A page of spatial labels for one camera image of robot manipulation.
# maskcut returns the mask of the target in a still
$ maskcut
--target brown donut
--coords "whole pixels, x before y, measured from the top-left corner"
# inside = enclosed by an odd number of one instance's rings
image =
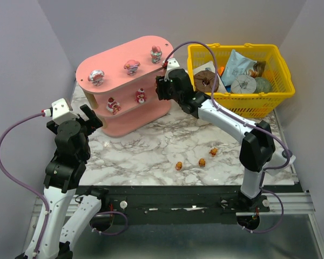
[[[194,75],[194,85],[196,89],[203,93],[211,93],[216,74],[209,70],[203,70]],[[217,92],[219,82],[216,82],[215,92]]]

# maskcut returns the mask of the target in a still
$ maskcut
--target pink figurine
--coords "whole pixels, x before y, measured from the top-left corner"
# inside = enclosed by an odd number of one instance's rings
[[[140,66],[140,62],[136,61],[134,59],[130,59],[126,62],[124,65],[124,69],[127,69],[127,74],[130,76],[134,75],[136,71],[138,70],[138,67]]]
[[[138,91],[136,92],[136,102],[142,104],[143,102],[146,101],[146,95],[144,92],[144,89],[138,89]]]
[[[92,82],[95,86],[103,84],[104,72],[102,70],[94,70],[87,77],[87,80]]]
[[[114,100],[114,98],[108,99],[107,110],[110,111],[113,115],[117,114],[121,110],[120,103]]]
[[[161,48],[159,46],[155,46],[153,45],[151,47],[151,52],[150,52],[150,55],[151,55],[151,61],[156,64],[156,63],[159,63],[161,61],[161,57],[162,57],[162,51],[161,51]]]

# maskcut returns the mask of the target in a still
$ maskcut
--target green round object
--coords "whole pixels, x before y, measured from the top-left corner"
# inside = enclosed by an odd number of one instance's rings
[[[269,82],[269,80],[263,78],[263,77],[256,77],[255,81],[257,83],[257,88],[255,90],[255,93],[270,93],[272,92],[272,85]]]

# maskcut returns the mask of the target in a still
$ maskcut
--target white marble surface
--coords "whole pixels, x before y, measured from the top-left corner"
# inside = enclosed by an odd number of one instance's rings
[[[77,85],[72,107],[88,104]],[[279,136],[275,117],[265,118]],[[185,114],[172,102],[170,112],[121,138],[110,138],[101,129],[89,137],[91,158],[80,185],[240,185],[243,166],[239,144],[219,128]],[[213,158],[211,148],[218,149]],[[206,166],[200,168],[200,158]],[[175,169],[178,161],[181,171]],[[293,185],[290,168],[275,177],[266,175],[266,185]]]

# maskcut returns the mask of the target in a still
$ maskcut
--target light blue plastic package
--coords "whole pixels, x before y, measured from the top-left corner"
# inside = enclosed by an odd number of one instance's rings
[[[227,62],[226,68],[221,77],[225,86],[231,85],[237,76],[241,74],[247,74],[247,70],[253,70],[253,66],[257,61],[253,61],[243,55],[232,50],[232,53]]]

